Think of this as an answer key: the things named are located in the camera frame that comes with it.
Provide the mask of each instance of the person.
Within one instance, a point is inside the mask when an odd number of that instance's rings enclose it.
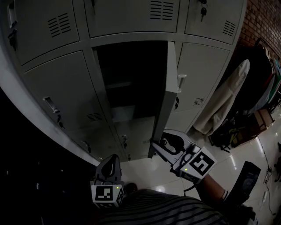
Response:
[[[89,224],[254,224],[255,214],[250,207],[241,206],[237,212],[226,213],[223,209],[223,201],[227,198],[228,191],[210,175],[206,175],[195,187],[201,201],[192,197],[169,195],[149,189],[137,190],[135,184],[130,184],[125,187],[127,197],[123,199],[119,208],[96,210]]]

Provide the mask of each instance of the cable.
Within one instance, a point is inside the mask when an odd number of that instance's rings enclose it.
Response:
[[[186,196],[186,195],[185,195],[185,192],[188,192],[188,191],[192,190],[193,188],[195,188],[195,185],[191,186],[191,187],[188,188],[188,189],[185,189],[185,190],[184,190],[184,196]]]
[[[267,155],[265,154],[264,149],[263,149],[263,153],[264,153],[265,159],[267,160],[267,174],[266,174],[266,177],[268,177],[268,179],[267,179],[267,182],[268,182],[268,181],[269,181],[269,178],[271,177],[271,175],[272,175],[273,172],[272,172],[272,168],[269,167]],[[273,216],[275,216],[276,213],[273,213],[272,210],[271,210],[271,208],[270,208],[270,191],[269,191],[268,186],[267,186],[267,190],[268,190],[268,208],[269,208],[271,214],[272,214]]]

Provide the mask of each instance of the hanging clothes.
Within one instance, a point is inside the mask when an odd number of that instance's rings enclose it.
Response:
[[[252,109],[267,90],[269,79],[272,76],[271,63],[263,49],[250,48],[244,54],[251,63],[251,69],[235,99],[230,114],[227,116],[228,118],[242,114],[244,110]]]
[[[255,104],[255,106],[249,110],[244,110],[243,115],[250,115],[250,114],[254,113],[255,111],[261,109],[264,105],[266,105],[266,103],[269,100],[269,95],[270,95],[270,92],[271,92],[273,84],[274,84],[274,77],[275,76],[273,76],[271,78],[271,81],[270,81],[269,85],[267,86],[267,90],[264,92],[264,94],[259,99],[259,101]]]
[[[193,124],[203,134],[211,135],[230,111],[250,70],[250,61],[244,60],[231,76],[214,92],[210,101]]]
[[[279,90],[279,88],[281,86],[281,68],[280,68],[279,62],[276,59],[274,60],[274,68],[276,71],[276,76],[275,76],[273,88],[269,95],[268,103],[270,103],[272,101],[272,99],[274,98],[275,94],[277,93],[277,91]]]
[[[266,56],[267,56],[267,58],[268,58],[268,60],[269,60],[269,62],[270,62],[270,64],[271,64],[271,68],[272,68],[272,73],[271,73],[271,75],[268,77],[268,79],[267,79],[267,81],[263,84],[263,88],[265,88],[265,87],[267,87],[267,85],[270,83],[270,81],[271,81],[271,78],[273,77],[273,75],[274,75],[274,62],[273,62],[273,59],[271,58],[271,55],[270,55],[270,53],[269,53],[269,51],[268,51],[268,49],[266,48],[266,47],[264,47],[264,50],[265,50],[265,54],[266,54]]]

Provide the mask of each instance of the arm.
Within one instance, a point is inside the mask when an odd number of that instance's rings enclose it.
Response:
[[[209,174],[195,186],[197,192],[205,204],[217,208],[223,201],[225,189],[223,189]]]

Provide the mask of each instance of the locker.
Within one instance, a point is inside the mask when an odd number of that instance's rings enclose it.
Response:
[[[177,95],[174,42],[119,43],[96,51],[126,156],[147,157],[150,140],[160,140]]]
[[[90,37],[127,32],[176,32],[179,0],[85,0]]]
[[[173,112],[201,108],[220,75],[229,51],[200,44],[184,43],[178,65],[181,92]]]
[[[82,51],[39,65],[24,74],[34,98],[66,131],[107,126]]]
[[[166,129],[186,132],[197,116],[200,109],[191,109],[181,112],[173,112],[170,114]]]
[[[21,65],[58,47],[79,41],[71,0],[20,0],[7,6],[10,32]]]
[[[99,128],[78,129],[67,132],[81,148],[89,152],[97,160],[105,159],[112,154],[119,156],[120,161],[126,161],[124,153],[119,150],[108,126]]]
[[[232,44],[239,24],[243,0],[213,0],[208,1],[207,4],[202,5],[198,0],[189,1],[185,33]],[[207,9],[203,19],[202,7]]]

